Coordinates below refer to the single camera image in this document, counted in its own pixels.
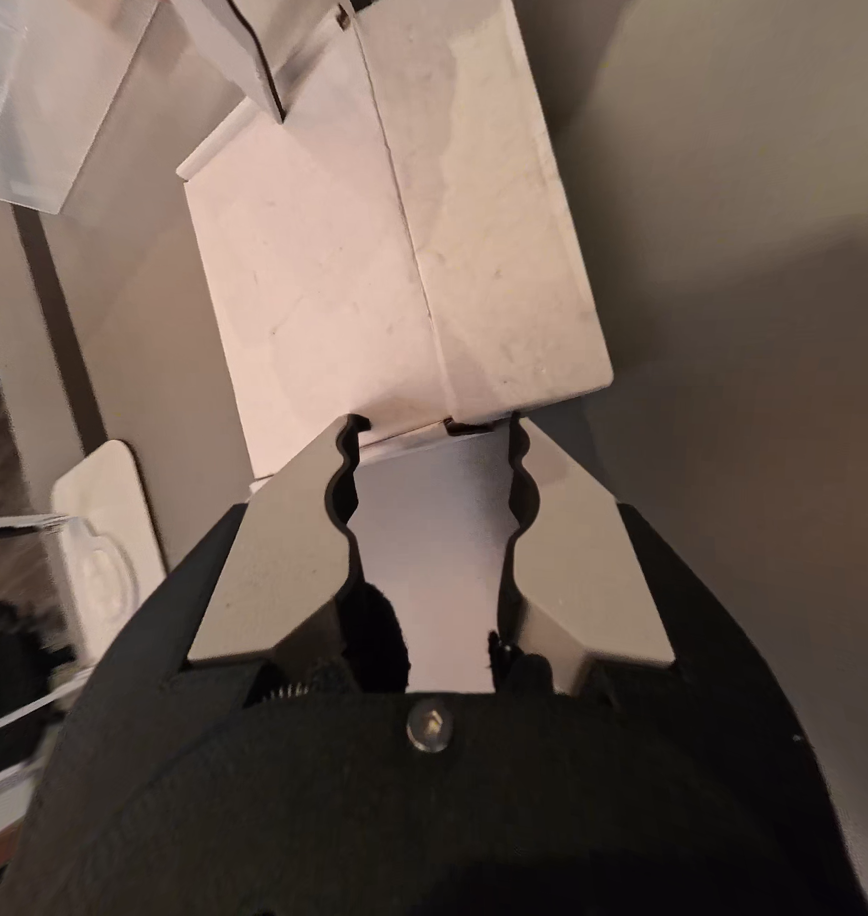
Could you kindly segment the white cardboard box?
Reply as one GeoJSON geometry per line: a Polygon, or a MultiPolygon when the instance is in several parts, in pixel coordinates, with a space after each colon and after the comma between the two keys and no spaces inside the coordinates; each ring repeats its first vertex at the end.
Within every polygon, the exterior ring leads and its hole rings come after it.
{"type": "Polygon", "coordinates": [[[611,384],[513,2],[372,2],[183,164],[257,479],[611,384]]]}

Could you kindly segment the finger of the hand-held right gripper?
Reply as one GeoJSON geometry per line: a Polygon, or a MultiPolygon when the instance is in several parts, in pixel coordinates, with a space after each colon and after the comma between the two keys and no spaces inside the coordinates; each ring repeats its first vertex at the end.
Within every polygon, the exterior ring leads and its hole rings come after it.
{"type": "Polygon", "coordinates": [[[257,32],[234,1],[172,1],[199,54],[277,124],[287,112],[257,32]]]}

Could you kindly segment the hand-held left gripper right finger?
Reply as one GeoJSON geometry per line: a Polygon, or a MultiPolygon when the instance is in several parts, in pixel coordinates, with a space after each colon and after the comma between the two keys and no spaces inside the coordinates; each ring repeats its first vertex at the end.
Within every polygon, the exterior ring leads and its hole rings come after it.
{"type": "Polygon", "coordinates": [[[512,418],[507,545],[497,603],[504,646],[543,658],[555,693],[601,662],[668,670],[676,656],[612,494],[527,418],[512,418]]]}

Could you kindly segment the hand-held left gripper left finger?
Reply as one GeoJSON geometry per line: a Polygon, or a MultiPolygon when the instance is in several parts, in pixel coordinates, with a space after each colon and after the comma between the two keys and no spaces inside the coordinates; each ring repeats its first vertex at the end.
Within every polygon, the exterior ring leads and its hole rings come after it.
{"type": "Polygon", "coordinates": [[[354,471],[367,418],[347,414],[249,499],[189,662],[321,662],[346,648],[341,610],[364,582],[354,471]]]}

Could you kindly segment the clear plastic container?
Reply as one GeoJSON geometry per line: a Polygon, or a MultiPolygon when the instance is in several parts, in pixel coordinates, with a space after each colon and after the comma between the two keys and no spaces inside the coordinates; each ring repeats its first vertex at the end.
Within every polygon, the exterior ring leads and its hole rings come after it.
{"type": "Polygon", "coordinates": [[[157,2],[0,1],[0,200],[57,214],[157,2]]]}

